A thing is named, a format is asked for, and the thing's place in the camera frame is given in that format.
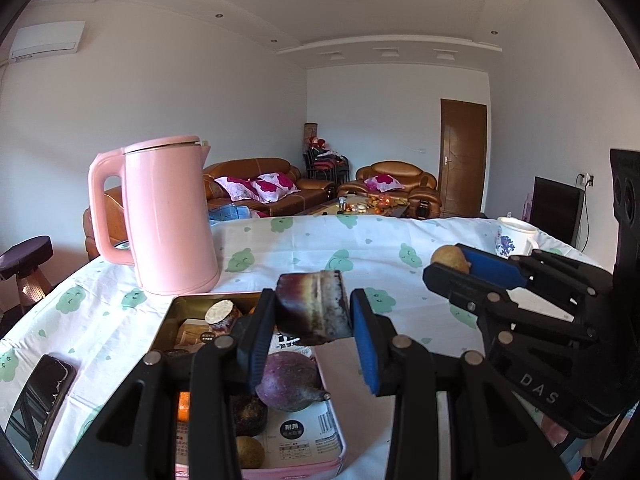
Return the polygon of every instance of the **pillow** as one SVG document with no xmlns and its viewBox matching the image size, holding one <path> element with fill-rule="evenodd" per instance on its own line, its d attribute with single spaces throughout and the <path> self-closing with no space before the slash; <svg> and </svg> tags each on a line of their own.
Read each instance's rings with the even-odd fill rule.
<svg viewBox="0 0 640 480">
<path fill-rule="evenodd" d="M 389 174 L 372 176 L 364 181 L 364 185 L 367 186 L 369 191 L 380 191 L 382 193 L 393 189 L 404 189 L 404 186 Z"/>
<path fill-rule="evenodd" d="M 287 195 L 300 191 L 293 181 L 281 171 L 278 171 L 277 173 L 265 173 L 264 175 L 259 176 L 258 179 L 275 184 L 280 189 L 283 189 Z"/>
<path fill-rule="evenodd" d="M 277 202 L 287 195 L 287 191 L 285 189 L 260 178 L 252 180 L 251 185 L 254 187 L 258 200 L 263 204 Z"/>
<path fill-rule="evenodd" d="M 231 202 L 236 202 L 238 200 L 259 200 L 255 189 L 248 180 L 243 180 L 233 176 L 221 176 L 215 179 L 215 181 L 220 184 L 220 187 L 229 193 Z"/>
</svg>

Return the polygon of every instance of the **barcode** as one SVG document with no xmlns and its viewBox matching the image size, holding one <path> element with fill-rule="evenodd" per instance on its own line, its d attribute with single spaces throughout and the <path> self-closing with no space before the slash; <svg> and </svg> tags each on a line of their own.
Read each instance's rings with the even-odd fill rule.
<svg viewBox="0 0 640 480">
<path fill-rule="evenodd" d="M 329 412 L 320 415 L 318 422 L 320 423 L 320 434 L 329 433 L 334 428 L 334 419 Z"/>
</svg>

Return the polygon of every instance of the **kettle handle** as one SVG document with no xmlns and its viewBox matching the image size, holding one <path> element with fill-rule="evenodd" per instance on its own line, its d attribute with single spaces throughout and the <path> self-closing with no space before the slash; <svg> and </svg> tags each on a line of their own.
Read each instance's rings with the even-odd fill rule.
<svg viewBox="0 0 640 480">
<path fill-rule="evenodd" d="M 91 222 L 94 226 L 95 245 L 98 252 L 112 264 L 133 265 L 133 255 L 130 249 L 116 249 L 111 245 L 107 213 L 104 207 L 104 183 L 107 178 L 119 176 L 124 182 L 124 157 L 122 149 L 99 153 L 95 157 L 89 166 L 89 207 L 91 208 Z"/>
</svg>

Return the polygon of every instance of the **cup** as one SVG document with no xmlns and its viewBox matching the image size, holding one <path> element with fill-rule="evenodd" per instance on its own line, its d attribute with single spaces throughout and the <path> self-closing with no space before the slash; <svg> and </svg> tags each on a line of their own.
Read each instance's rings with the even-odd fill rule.
<svg viewBox="0 0 640 480">
<path fill-rule="evenodd" d="M 514 254 L 529 256 L 538 249 L 538 228 L 507 216 L 498 218 L 498 234 L 495 237 L 495 253 L 503 258 Z"/>
</svg>

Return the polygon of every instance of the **sofa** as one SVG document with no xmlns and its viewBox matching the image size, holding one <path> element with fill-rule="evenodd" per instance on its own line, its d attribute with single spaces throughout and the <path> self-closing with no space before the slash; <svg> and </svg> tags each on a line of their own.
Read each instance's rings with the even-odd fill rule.
<svg viewBox="0 0 640 480">
<path fill-rule="evenodd" d="M 282 158 L 244 158 L 213 164 L 203 170 L 204 191 L 209 209 L 231 202 L 226 191 L 215 182 L 216 178 L 234 176 L 236 178 L 250 179 L 275 171 L 285 173 L 300 191 L 270 204 L 262 204 L 254 200 L 240 200 L 234 202 L 234 204 L 248 206 L 268 216 L 290 216 L 326 202 L 335 195 L 335 184 L 333 182 L 300 178 L 300 170 Z M 115 245 L 127 240 L 120 186 L 104 192 L 104 206 L 111 243 Z M 85 235 L 84 248 L 89 260 L 93 260 L 99 256 L 99 252 L 95 246 L 94 227 L 89 209 L 86 209 L 82 215 L 82 227 Z"/>
<path fill-rule="evenodd" d="M 378 174 L 389 174 L 395 177 L 404 186 L 404 189 L 396 189 L 385 193 L 369 191 L 364 181 Z M 437 183 L 438 181 L 431 173 L 427 173 L 413 164 L 400 162 L 399 160 L 384 160 L 383 162 L 376 162 L 371 166 L 360 168 L 356 172 L 356 180 L 340 184 L 338 196 L 347 194 L 377 196 L 384 194 L 405 198 L 409 201 L 409 209 L 407 210 L 409 218 L 416 218 L 420 202 L 425 202 L 429 206 L 427 218 L 438 218 L 442 201 L 440 200 L 440 193 L 436 190 Z"/>
</svg>

